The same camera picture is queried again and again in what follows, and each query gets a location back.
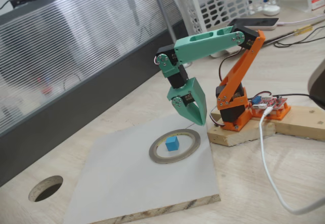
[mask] blue cube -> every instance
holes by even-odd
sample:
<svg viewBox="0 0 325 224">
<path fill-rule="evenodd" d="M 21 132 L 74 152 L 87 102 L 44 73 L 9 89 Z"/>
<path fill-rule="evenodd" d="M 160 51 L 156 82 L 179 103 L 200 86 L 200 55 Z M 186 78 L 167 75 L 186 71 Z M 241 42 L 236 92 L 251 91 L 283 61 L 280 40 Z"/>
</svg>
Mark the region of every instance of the blue cube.
<svg viewBox="0 0 325 224">
<path fill-rule="evenodd" d="M 168 151 L 178 150 L 179 142 L 176 136 L 172 136 L 166 139 L 166 146 Z"/>
</svg>

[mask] wooden base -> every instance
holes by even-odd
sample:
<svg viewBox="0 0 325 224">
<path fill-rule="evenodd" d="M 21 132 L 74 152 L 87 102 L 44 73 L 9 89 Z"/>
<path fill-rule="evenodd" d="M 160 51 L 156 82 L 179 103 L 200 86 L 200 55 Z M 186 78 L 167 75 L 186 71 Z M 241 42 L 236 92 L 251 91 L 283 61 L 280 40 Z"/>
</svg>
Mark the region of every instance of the wooden base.
<svg viewBox="0 0 325 224">
<path fill-rule="evenodd" d="M 222 123 L 219 111 L 212 113 L 215 120 Z M 269 136 L 275 133 L 299 136 L 310 139 L 325 140 L 325 113 L 319 108 L 292 106 L 282 120 L 265 120 L 263 134 Z M 253 117 L 240 132 L 212 127 L 208 131 L 211 143 L 234 146 L 259 138 L 259 118 Z"/>
</svg>

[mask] desk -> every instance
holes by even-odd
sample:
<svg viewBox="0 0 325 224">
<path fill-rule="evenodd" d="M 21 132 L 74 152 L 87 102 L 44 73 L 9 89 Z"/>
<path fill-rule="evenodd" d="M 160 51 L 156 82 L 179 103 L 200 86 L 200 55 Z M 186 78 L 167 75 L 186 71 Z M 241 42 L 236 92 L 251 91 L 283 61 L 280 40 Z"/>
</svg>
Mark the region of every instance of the desk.
<svg viewBox="0 0 325 224">
<path fill-rule="evenodd" d="M 282 9 L 280 16 L 282 21 L 291 21 L 319 15 L 322 11 L 323 8 L 304 14 Z M 279 27 L 265 34 L 269 38 L 292 28 Z M 299 40 L 305 35 L 285 42 Z M 307 93 L 308 79 L 324 58 L 323 41 L 283 49 L 268 46 L 258 54 L 243 84 L 249 97 L 262 90 Z M 237 59 L 225 62 L 222 74 L 226 74 Z M 199 80 L 206 94 L 208 110 L 215 106 L 220 61 L 220 58 L 206 57 L 187 69 L 190 77 Z M 0 223 L 62 223 L 78 176 L 96 138 L 176 113 L 166 99 L 169 87 L 162 74 L 156 74 L 3 185 L 0 188 Z M 316 106 L 307 97 L 290 97 L 288 102 L 291 105 Z M 207 125 L 210 128 L 213 124 L 208 120 Z M 303 216 L 291 215 L 282 208 L 264 173 L 259 140 L 234 147 L 215 144 L 211 147 L 221 202 L 133 223 L 325 223 L 325 207 Z M 302 207 L 325 195 L 324 142 L 275 135 L 265 139 L 265 150 L 270 172 L 291 206 Z M 54 175 L 63 177 L 61 188 L 43 201 L 29 201 L 30 190 Z"/>
</svg>

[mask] wooden block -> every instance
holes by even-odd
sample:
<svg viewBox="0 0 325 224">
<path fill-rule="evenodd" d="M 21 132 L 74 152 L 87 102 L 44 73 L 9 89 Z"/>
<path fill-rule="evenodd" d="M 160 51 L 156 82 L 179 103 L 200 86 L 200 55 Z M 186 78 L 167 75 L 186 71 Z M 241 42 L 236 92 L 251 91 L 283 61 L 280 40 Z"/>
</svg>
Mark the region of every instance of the wooden block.
<svg viewBox="0 0 325 224">
<path fill-rule="evenodd" d="M 178 129 L 199 133 L 198 149 L 175 163 L 153 162 L 149 157 L 152 143 Z M 180 149 L 184 146 L 182 137 L 187 136 L 178 137 Z M 165 144 L 160 147 L 166 154 L 176 153 L 167 151 Z M 207 129 L 175 114 L 98 139 L 64 224 L 119 224 L 216 201 L 220 197 Z"/>
<path fill-rule="evenodd" d="M 223 130 L 219 126 L 214 126 L 208 131 L 209 140 L 211 143 L 221 144 L 225 146 L 234 146 L 246 141 L 259 138 L 258 121 L 250 120 L 240 132 Z M 265 136 L 275 134 L 275 124 L 265 123 L 263 125 L 263 134 Z"/>
<path fill-rule="evenodd" d="M 320 108 L 292 106 L 281 121 L 269 121 L 275 123 L 277 133 L 325 140 L 325 113 Z"/>
<path fill-rule="evenodd" d="M 213 111 L 212 117 L 216 120 L 220 119 L 220 111 Z M 291 110 L 282 120 L 265 119 L 265 121 L 273 123 L 276 133 L 325 140 L 325 113 L 320 108 L 292 106 Z M 222 130 L 214 126 L 208 131 L 209 140 L 212 143 L 233 146 L 248 140 L 253 140 L 249 138 L 258 139 L 258 122 L 259 118 L 253 117 L 239 133 Z M 263 128 L 263 134 L 272 134 L 272 126 L 270 128 Z"/>
</svg>

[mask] robotic arm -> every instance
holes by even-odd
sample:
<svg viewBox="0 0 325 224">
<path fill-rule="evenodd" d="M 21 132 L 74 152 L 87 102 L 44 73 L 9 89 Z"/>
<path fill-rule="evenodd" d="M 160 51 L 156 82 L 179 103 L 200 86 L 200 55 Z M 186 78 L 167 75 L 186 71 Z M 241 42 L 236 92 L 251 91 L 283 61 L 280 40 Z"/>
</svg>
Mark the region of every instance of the robotic arm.
<svg viewBox="0 0 325 224">
<path fill-rule="evenodd" d="M 181 116 L 198 125 L 204 125 L 207 115 L 205 94 L 196 78 L 188 79 L 183 65 L 239 45 L 247 50 L 217 87 L 216 94 L 218 109 L 223 111 L 221 116 L 223 115 L 225 129 L 239 131 L 244 125 L 236 128 L 239 123 L 237 120 L 243 120 L 240 116 L 247 114 L 245 108 L 248 106 L 247 95 L 241 86 L 241 80 L 264 40 L 262 32 L 257 33 L 243 26 L 234 25 L 179 39 L 174 45 L 160 48 L 156 54 L 155 63 L 159 65 L 164 77 L 168 78 L 172 86 L 167 95 L 168 100 L 172 101 L 172 105 Z"/>
</svg>

